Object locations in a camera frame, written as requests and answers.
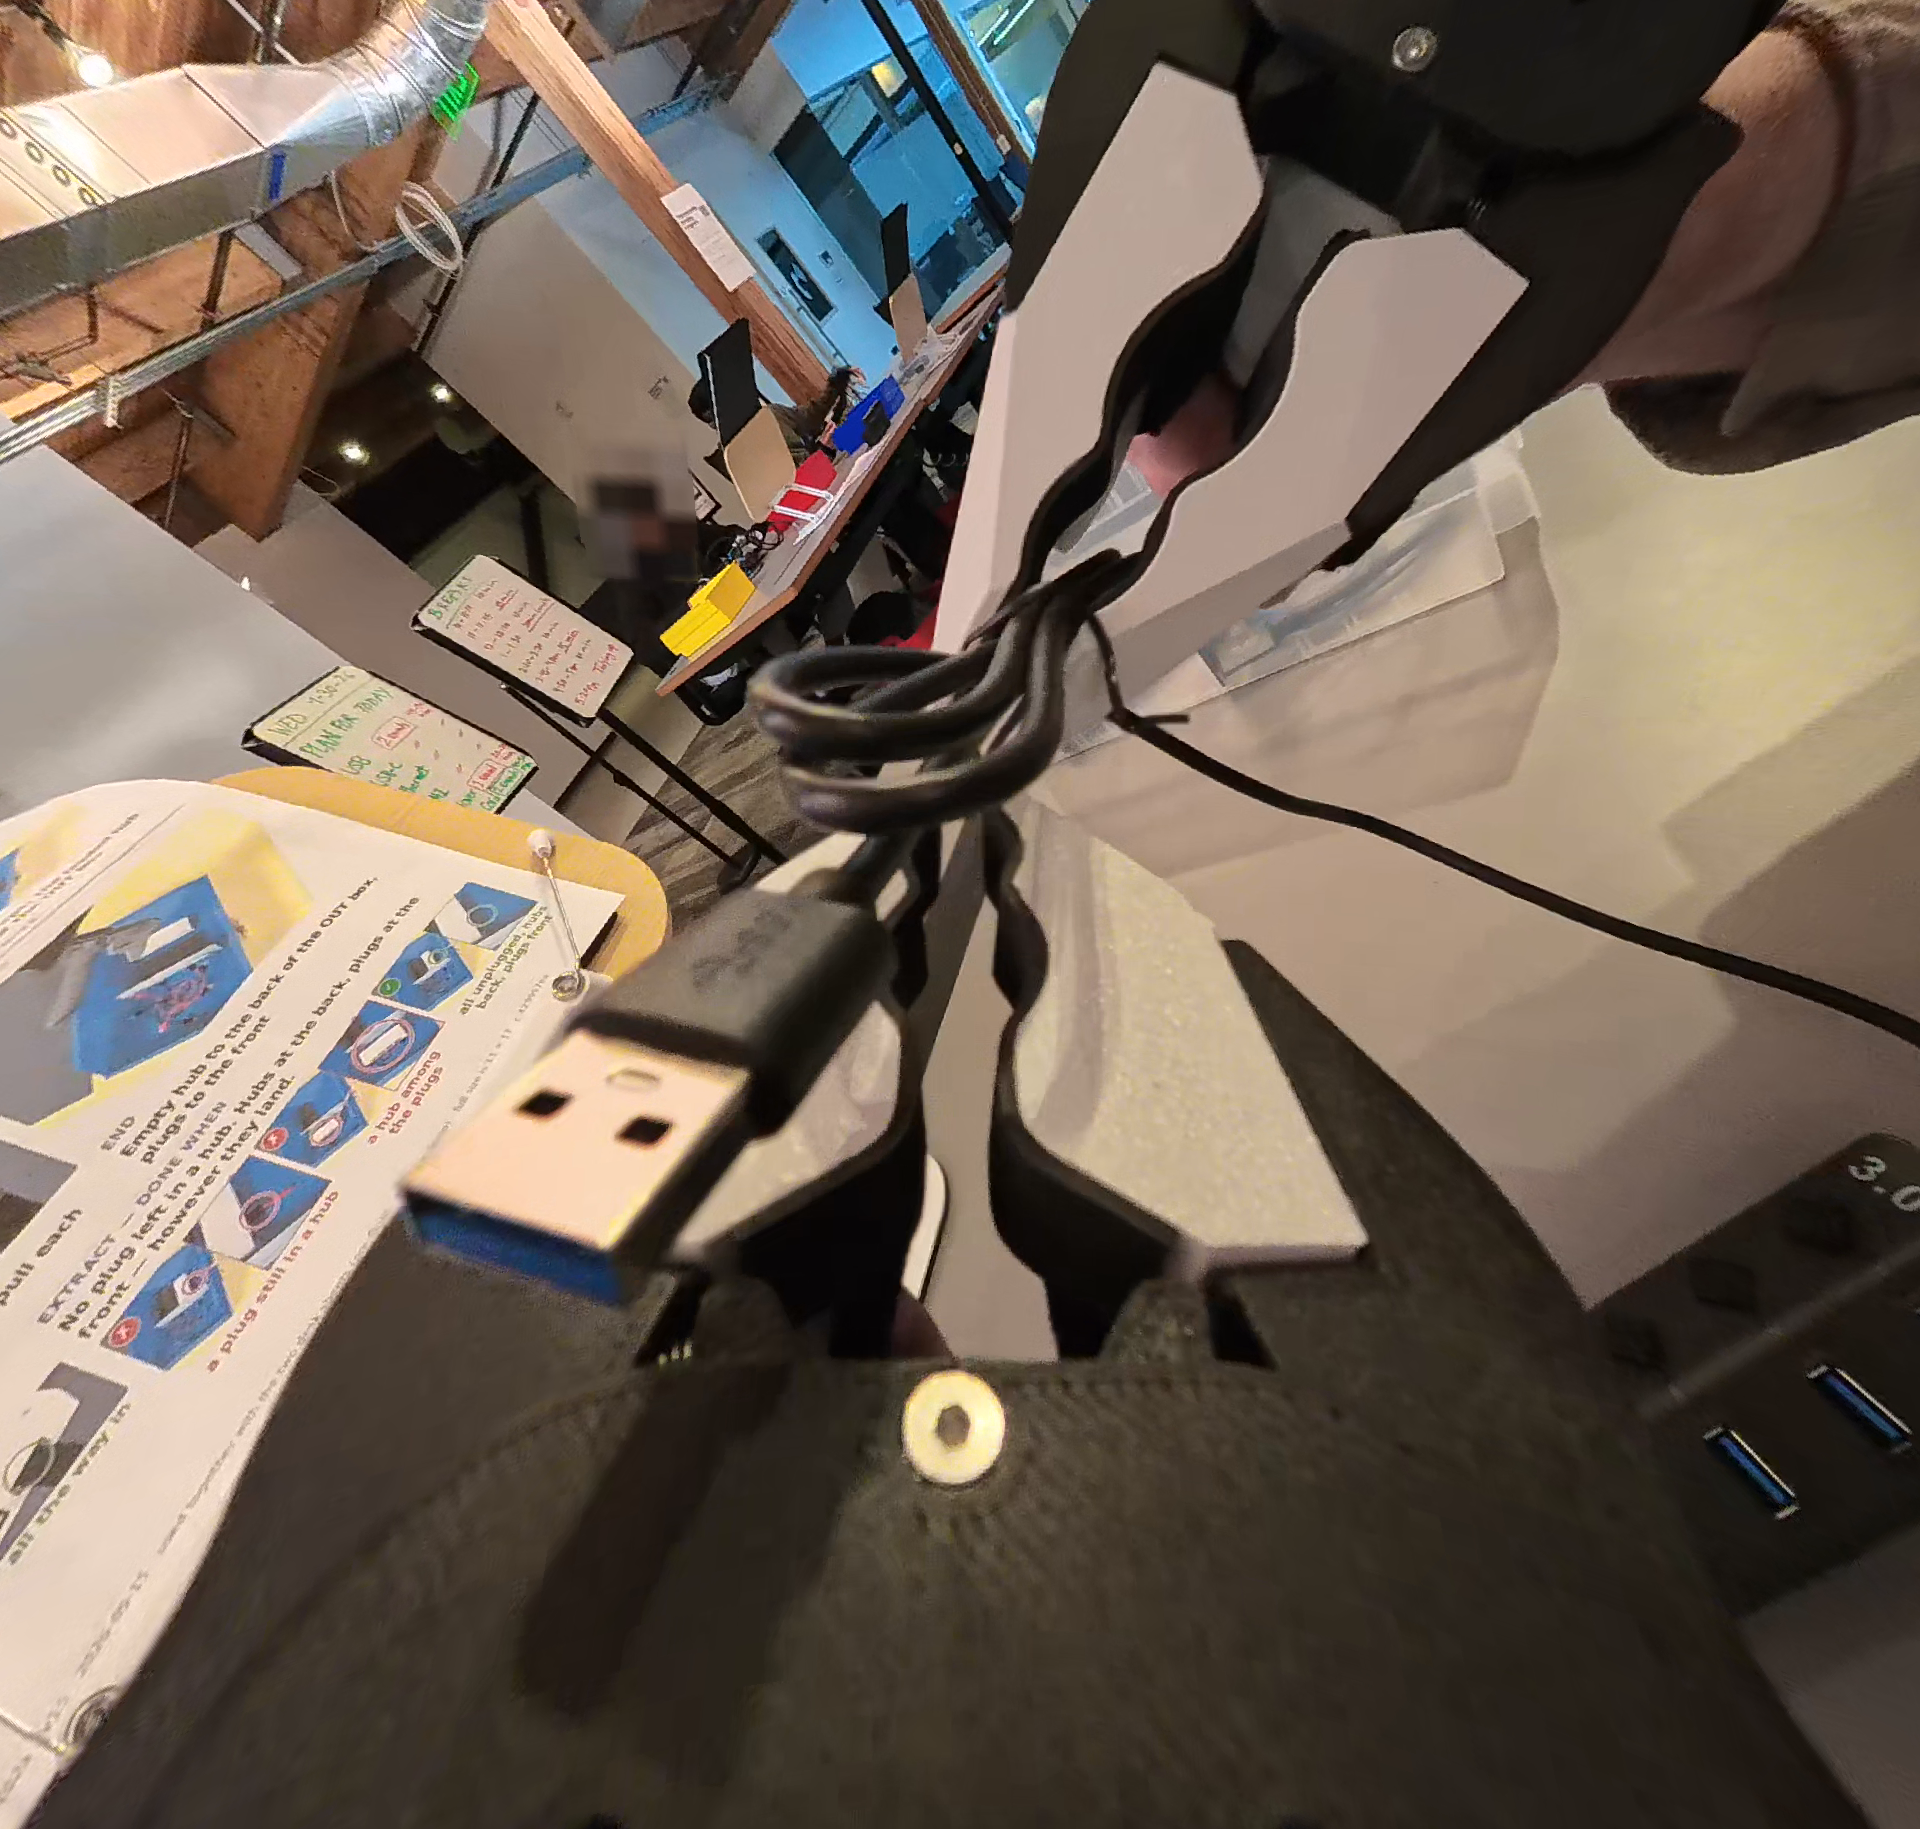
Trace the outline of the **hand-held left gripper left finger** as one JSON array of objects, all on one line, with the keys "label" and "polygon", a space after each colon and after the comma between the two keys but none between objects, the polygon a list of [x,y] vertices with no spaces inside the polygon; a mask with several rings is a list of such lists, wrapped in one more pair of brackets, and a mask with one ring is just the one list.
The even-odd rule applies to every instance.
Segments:
[{"label": "hand-held left gripper left finger", "polygon": [[940,882],[942,843],[926,832],[876,904],[898,975],[793,1117],[734,1159],[668,1258],[685,1282],[759,1282],[796,1332],[837,1358],[948,1355],[926,1276],[909,1272],[948,1216],[926,1144],[926,1054],[910,1024],[929,997],[926,913]]}]

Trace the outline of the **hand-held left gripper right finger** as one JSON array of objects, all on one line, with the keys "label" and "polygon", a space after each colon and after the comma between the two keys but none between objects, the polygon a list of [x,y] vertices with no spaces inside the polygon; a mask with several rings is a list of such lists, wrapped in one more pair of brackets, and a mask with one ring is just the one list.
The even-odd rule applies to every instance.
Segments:
[{"label": "hand-held left gripper right finger", "polygon": [[1245,971],[1171,884],[1039,803],[982,818],[998,1043],[987,1186],[1054,1344],[1147,1283],[1356,1262],[1365,1225]]}]

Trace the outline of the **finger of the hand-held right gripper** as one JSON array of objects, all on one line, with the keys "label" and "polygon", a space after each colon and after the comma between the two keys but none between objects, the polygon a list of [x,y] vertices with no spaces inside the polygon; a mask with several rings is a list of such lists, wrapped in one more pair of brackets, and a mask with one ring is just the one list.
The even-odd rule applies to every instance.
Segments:
[{"label": "finger of the hand-held right gripper", "polygon": [[1465,231],[1331,257],[1302,296],[1277,401],[1167,497],[1113,637],[1217,637],[1350,547],[1362,500],[1528,289]]},{"label": "finger of the hand-held right gripper", "polygon": [[1020,302],[1005,302],[934,619],[955,651],[1100,503],[1150,330],[1237,254],[1263,173],[1230,88],[1155,65]]}]

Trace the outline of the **black usb hub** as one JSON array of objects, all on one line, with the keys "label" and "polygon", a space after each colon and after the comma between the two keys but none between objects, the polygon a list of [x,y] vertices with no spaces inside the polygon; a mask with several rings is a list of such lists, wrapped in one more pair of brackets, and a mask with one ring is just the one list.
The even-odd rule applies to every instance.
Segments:
[{"label": "black usb hub", "polygon": [[1708,1576],[1747,1619],[1919,1513],[1919,1149],[1871,1131],[1593,1313]]}]

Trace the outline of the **person's right hand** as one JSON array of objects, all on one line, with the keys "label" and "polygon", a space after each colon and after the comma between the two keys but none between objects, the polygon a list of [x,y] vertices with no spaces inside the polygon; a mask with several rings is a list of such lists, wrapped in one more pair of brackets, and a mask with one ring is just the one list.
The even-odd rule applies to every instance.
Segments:
[{"label": "person's right hand", "polygon": [[1740,140],[1684,213],[1669,252],[1580,385],[1743,374],[1771,300],[1811,247],[1843,173],[1845,106],[1807,40],[1773,27],[1708,103]]}]

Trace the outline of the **white paper notice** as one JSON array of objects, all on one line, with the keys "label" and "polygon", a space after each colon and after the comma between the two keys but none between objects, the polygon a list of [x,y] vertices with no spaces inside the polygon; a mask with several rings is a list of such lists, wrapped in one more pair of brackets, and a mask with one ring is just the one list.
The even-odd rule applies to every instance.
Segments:
[{"label": "white paper notice", "polygon": [[685,233],[693,249],[707,260],[719,287],[730,294],[757,282],[751,259],[736,246],[722,216],[693,185],[680,185],[662,196],[662,206]]}]

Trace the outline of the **cardboard stand with black panel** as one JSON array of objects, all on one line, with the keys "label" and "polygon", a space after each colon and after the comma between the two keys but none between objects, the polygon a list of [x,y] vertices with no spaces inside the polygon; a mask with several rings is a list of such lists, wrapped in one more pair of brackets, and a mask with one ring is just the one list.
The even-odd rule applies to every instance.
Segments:
[{"label": "cardboard stand with black panel", "polygon": [[747,316],[733,322],[705,347],[700,364],[733,489],[747,516],[762,523],[792,487],[797,465],[778,413],[759,387]]}]

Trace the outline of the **wooden desk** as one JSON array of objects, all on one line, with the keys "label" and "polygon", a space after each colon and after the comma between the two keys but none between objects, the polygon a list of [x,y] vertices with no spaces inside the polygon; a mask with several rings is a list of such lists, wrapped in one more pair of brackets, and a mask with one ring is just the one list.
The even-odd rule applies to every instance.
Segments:
[{"label": "wooden desk", "polygon": [[852,538],[852,523],[863,506],[878,494],[882,475],[909,450],[915,425],[924,421],[948,385],[959,378],[982,333],[998,315],[1008,264],[1008,252],[1000,252],[953,298],[950,303],[951,315],[933,326],[928,343],[906,366],[902,403],[882,438],[839,463],[835,482],[821,494],[821,501],[785,532],[782,541],[759,567],[750,602],[722,632],[673,662],[659,681],[657,694],[669,696],[680,692],[734,648],[754,638],[757,632],[764,630],[805,592],[809,580],[826,567],[831,553]]}]

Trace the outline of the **wide yellow bin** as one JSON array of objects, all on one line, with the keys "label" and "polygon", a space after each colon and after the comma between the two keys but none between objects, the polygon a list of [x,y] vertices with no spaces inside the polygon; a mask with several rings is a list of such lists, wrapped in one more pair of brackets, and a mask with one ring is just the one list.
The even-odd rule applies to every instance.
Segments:
[{"label": "wide yellow bin", "polygon": [[693,591],[682,617],[668,624],[659,640],[676,661],[688,661],[723,637],[754,602],[754,577],[742,564],[726,564]]}]

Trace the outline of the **whiteboard with red writing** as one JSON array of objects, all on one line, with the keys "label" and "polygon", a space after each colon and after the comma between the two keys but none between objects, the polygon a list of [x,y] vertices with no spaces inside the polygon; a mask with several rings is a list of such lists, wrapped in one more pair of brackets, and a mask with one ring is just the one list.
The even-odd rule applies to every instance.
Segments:
[{"label": "whiteboard with red writing", "polygon": [[636,649],[493,555],[471,555],[411,617],[414,630],[575,727],[600,719]]}]

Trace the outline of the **whiteboard with green writing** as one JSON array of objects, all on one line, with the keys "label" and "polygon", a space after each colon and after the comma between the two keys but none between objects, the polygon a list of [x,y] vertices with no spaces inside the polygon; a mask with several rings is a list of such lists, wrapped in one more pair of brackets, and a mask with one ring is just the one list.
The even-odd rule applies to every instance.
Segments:
[{"label": "whiteboard with green writing", "polygon": [[534,755],[357,665],[258,713],[242,744],[275,764],[481,812],[507,809],[538,776]]}]

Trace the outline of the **printed instruction sheet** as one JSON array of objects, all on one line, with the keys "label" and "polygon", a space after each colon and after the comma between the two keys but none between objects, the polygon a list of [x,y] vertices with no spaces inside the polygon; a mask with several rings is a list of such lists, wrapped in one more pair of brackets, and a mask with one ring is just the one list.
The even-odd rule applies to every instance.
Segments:
[{"label": "printed instruction sheet", "polygon": [[200,781],[5,815],[5,1824],[132,1680],[398,1179],[619,894]]}]

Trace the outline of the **wooden post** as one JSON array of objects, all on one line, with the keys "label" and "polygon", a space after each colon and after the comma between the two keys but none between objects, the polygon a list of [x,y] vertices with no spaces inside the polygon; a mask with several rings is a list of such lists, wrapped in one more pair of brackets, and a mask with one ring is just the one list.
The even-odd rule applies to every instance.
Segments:
[{"label": "wooden post", "polygon": [[785,315],[768,289],[745,269],[739,282],[723,280],[709,259],[707,242],[696,241],[669,209],[680,189],[668,164],[622,112],[588,63],[575,53],[542,0],[493,0],[490,40],[507,57],[520,78],[554,111],[626,206],[636,214],[661,249],[685,272],[726,326],[745,318],[757,359],[796,403],[816,399],[828,387],[828,366],[805,333]]}]

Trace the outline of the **silver air duct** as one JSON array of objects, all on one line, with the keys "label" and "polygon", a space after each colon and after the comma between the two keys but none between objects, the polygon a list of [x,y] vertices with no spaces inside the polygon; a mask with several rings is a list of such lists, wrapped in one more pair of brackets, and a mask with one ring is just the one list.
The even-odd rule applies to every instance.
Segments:
[{"label": "silver air duct", "polygon": [[421,121],[493,0],[393,0],[312,65],[176,65],[3,112],[3,315],[228,233]]}]

